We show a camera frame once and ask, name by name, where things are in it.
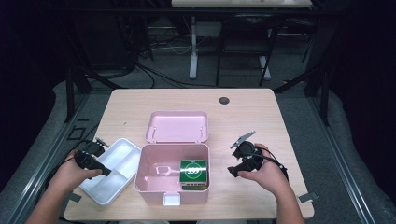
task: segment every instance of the dark background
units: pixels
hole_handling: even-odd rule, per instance
[[[355,148],[395,203],[396,7],[391,0],[357,2],[361,13],[331,89],[344,104]],[[0,6],[1,189],[49,117],[52,88],[65,80],[66,64],[92,65],[90,53],[71,50],[59,24],[48,20],[39,4],[18,0]]]

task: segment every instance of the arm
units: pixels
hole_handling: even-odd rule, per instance
[[[255,144],[255,146],[259,148],[267,148],[262,144]],[[264,156],[271,157],[265,150],[262,150],[262,154]],[[267,189],[274,194],[277,204],[276,222],[278,224],[304,223],[304,218],[297,203],[294,191],[276,164],[264,160],[262,168],[260,168],[259,171],[240,171],[238,172],[238,175],[245,179],[256,181],[264,189]]]
[[[70,152],[65,163],[59,167],[26,223],[58,223],[61,206],[67,194],[86,178],[95,177],[102,173],[102,170],[83,170],[79,168],[73,159],[75,154],[75,150]]]

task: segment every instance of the wooden table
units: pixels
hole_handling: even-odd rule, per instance
[[[230,103],[222,105],[220,97]],[[139,147],[147,142],[150,114],[158,110],[201,110],[209,120],[211,186],[207,203],[163,206],[146,203],[130,184],[109,206],[94,202],[80,188],[79,203],[69,202],[69,220],[197,220],[259,219],[276,217],[276,200],[257,183],[233,177],[227,167],[237,161],[230,149],[236,139],[255,130],[248,141],[264,143],[289,170],[296,195],[307,193],[300,167],[279,111],[276,98],[266,89],[156,89],[113,91],[96,136],[108,144],[127,138]],[[312,217],[312,203],[302,203],[304,217]]]

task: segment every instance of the forearm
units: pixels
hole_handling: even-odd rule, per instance
[[[46,190],[26,223],[58,223],[65,196],[65,193],[57,192],[56,189]]]
[[[276,195],[277,224],[305,223],[300,206],[291,188],[282,190]]]

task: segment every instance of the white plastic container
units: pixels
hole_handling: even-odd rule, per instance
[[[97,203],[111,204],[133,180],[140,153],[140,148],[127,139],[117,140],[97,159],[111,173],[108,176],[99,175],[91,180],[84,180],[80,187]]]
[[[135,188],[148,203],[205,203],[210,187],[208,119],[203,111],[157,111],[151,114]],[[207,188],[184,190],[179,183],[181,160],[206,160]]]

